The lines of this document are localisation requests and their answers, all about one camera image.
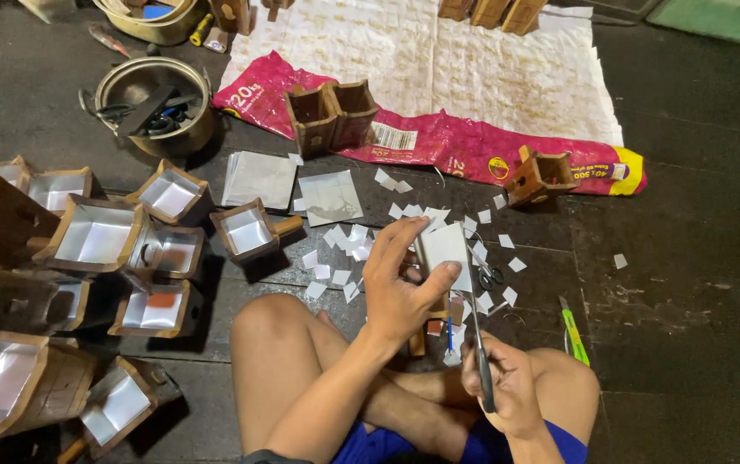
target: wooden handle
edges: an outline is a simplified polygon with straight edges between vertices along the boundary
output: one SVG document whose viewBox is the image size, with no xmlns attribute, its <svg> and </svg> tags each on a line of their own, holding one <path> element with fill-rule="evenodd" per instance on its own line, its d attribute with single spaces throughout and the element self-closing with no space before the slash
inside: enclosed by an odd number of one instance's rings
<svg viewBox="0 0 740 464">
<path fill-rule="evenodd" d="M 415 335 L 407 340 L 408 348 L 410 348 L 411 356 L 424 356 L 425 355 L 425 328 L 419 327 L 419 331 Z"/>
<path fill-rule="evenodd" d="M 273 226 L 275 227 L 276 234 L 282 236 L 304 227 L 304 220 L 302 216 L 293 216 L 282 219 Z"/>
<path fill-rule="evenodd" d="M 58 455 L 58 459 L 55 462 L 57 462 L 57 464 L 71 464 L 72 462 L 77 461 L 84 454 L 86 448 L 89 448 L 89 445 L 86 443 L 86 439 L 83 437 L 78 438 L 69 445 L 69 448 L 66 448 Z"/>
<path fill-rule="evenodd" d="M 32 237 L 26 242 L 26 249 L 29 250 L 29 254 L 35 254 L 48 246 L 49 238 L 46 237 Z"/>
</svg>

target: concrete floor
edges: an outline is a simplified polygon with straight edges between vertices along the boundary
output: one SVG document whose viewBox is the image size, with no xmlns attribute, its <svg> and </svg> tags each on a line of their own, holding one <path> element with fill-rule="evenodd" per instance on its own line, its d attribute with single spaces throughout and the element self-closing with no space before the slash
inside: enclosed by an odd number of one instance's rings
<svg viewBox="0 0 740 464">
<path fill-rule="evenodd" d="M 47 169 L 88 165 L 105 187 L 131 191 L 155 161 L 117 142 L 76 98 L 120 61 L 86 32 L 85 21 L 100 16 L 85 9 L 73 23 L 47 26 L 21 7 L 0 7 L 0 160 L 22 154 Z M 529 267 L 509 282 L 520 294 L 511 313 L 521 322 L 502 314 L 486 327 L 520 348 L 561 348 L 557 296 L 570 302 L 602 384 L 589 462 L 740 462 L 740 46 L 649 26 L 594 26 L 594 37 L 626 146 L 645 156 L 649 186 L 633 198 L 570 195 L 544 213 L 495 212 L 492 226 L 482 227 L 485 240 L 497 242 L 488 244 L 489 260 L 505 267 L 516 255 Z M 164 54 L 206 67 L 215 82 L 227 61 L 190 45 Z M 190 166 L 215 198 L 231 151 L 293 150 L 291 141 L 240 121 L 223 124 L 223 137 Z M 385 226 L 393 200 L 448 206 L 456 219 L 499 190 L 455 178 L 442 189 L 435 173 L 389 168 L 415 188 L 399 195 L 377 187 L 375 166 L 337 156 L 307 162 L 299 176 L 344 169 L 358 186 L 365 226 Z M 210 304 L 195 337 L 107 340 L 123 354 L 159 360 L 185 402 L 104 461 L 240 459 L 229 323 L 253 296 L 302 295 L 309 276 L 301 257 L 312 249 L 325 263 L 361 268 L 324 247 L 323 232 L 307 227 L 263 275 L 244 275 L 222 253 L 209 257 L 219 283 L 204 290 Z M 502 232 L 515 251 L 499 248 Z M 616 253 L 625 254 L 626 268 L 615 269 Z M 340 290 L 312 306 L 329 310 L 348 337 L 364 323 L 364 299 L 345 307 Z M 438 366 L 444 339 L 428 339 L 425 359 L 394 363 Z"/>
</svg>

